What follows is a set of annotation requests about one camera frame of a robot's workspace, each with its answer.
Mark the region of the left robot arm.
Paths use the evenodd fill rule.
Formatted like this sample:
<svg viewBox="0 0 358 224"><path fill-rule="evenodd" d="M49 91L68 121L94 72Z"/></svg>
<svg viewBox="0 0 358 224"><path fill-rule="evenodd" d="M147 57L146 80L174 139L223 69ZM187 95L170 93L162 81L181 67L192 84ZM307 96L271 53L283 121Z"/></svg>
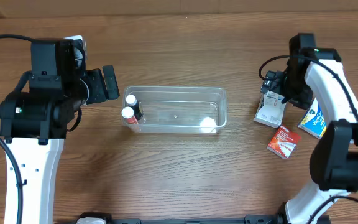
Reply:
<svg viewBox="0 0 358 224"><path fill-rule="evenodd" d="M1 130L22 178L22 223L52 223L55 178L67 133L81 106L119 98L112 65L86 69L80 35L37 39L31 69L0 104Z"/></svg>

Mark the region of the blue VapoDrops box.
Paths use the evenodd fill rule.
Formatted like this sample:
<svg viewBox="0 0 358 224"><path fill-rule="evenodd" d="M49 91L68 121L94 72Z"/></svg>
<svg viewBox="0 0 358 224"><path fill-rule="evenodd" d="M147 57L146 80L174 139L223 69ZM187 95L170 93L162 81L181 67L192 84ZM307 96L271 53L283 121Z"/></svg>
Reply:
<svg viewBox="0 0 358 224"><path fill-rule="evenodd" d="M298 127L312 136L321 139L326 130L326 123L323 112L315 98L311 106L306 110L303 118L300 120Z"/></svg>

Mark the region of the white medicine box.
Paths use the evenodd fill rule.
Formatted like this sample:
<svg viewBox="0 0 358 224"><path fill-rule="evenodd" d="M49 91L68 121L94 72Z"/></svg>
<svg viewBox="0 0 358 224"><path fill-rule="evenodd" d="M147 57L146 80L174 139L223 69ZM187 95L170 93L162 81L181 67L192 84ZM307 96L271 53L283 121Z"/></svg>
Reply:
<svg viewBox="0 0 358 224"><path fill-rule="evenodd" d="M284 97L275 92L263 93L260 99L254 121L278 128L282 124L286 103L282 103Z"/></svg>

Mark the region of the red medicine box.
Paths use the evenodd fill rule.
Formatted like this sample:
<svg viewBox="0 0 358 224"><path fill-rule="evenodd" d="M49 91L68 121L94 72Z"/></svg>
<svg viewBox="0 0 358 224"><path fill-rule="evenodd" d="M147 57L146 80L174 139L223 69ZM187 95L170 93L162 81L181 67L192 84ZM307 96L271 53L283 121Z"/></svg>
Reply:
<svg viewBox="0 0 358 224"><path fill-rule="evenodd" d="M301 137L284 126L280 126L267 145L267 149L282 159L288 159Z"/></svg>

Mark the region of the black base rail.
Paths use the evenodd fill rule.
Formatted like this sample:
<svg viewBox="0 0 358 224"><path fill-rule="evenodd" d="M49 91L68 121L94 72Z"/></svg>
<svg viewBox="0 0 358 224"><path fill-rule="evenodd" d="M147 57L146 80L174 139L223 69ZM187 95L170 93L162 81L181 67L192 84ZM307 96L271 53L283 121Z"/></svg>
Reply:
<svg viewBox="0 0 358 224"><path fill-rule="evenodd" d="M246 215L244 218L202 218L202 219L171 219L141 220L138 218L113 219L109 213L85 212L74 220L60 220L57 224L106 223L106 224L287 224L283 214Z"/></svg>

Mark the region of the orange tube white cap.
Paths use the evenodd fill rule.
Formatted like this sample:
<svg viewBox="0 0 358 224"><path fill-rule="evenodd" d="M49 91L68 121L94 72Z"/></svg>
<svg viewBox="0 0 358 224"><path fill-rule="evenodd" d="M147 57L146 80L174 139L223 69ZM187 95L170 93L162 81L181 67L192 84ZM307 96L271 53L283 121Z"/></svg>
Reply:
<svg viewBox="0 0 358 224"><path fill-rule="evenodd" d="M138 124L139 123L138 120L135 117L134 110L129 106L124 107L122 109L121 115L122 115L122 117L124 118L124 121L127 124Z"/></svg>

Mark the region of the clear plastic container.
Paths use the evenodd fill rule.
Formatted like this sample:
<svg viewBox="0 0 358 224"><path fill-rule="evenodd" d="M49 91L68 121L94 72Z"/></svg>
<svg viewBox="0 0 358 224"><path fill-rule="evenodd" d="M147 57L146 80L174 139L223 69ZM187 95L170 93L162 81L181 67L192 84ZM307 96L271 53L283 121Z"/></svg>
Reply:
<svg viewBox="0 0 358 224"><path fill-rule="evenodd" d="M215 134L227 124L226 91L205 86L127 86L143 118L122 124L135 133Z"/></svg>

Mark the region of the dark bottle white cap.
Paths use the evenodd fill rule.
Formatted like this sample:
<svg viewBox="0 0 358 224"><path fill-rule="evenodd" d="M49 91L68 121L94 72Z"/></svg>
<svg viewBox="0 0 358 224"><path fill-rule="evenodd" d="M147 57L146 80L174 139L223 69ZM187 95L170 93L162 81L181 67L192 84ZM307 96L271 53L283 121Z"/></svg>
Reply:
<svg viewBox="0 0 358 224"><path fill-rule="evenodd" d="M143 115L142 108L141 108L141 105L140 105L138 99L134 95L127 95L126 103L129 107L131 107L134 110L135 118L138 121L140 121L144 117L144 115Z"/></svg>

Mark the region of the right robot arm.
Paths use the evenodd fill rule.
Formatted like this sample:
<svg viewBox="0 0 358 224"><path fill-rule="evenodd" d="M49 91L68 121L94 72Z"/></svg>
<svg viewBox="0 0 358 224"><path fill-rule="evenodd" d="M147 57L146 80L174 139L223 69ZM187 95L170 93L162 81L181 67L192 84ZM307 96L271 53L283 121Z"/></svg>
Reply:
<svg viewBox="0 0 358 224"><path fill-rule="evenodd" d="M358 198L358 101L334 48L318 48L314 35L299 33L289 41L284 71L267 72L261 93L277 93L282 103L308 109L317 99L326 132L310 157L311 181L283 203L276 215L248 215L245 223L330 223L325 211L338 200Z"/></svg>

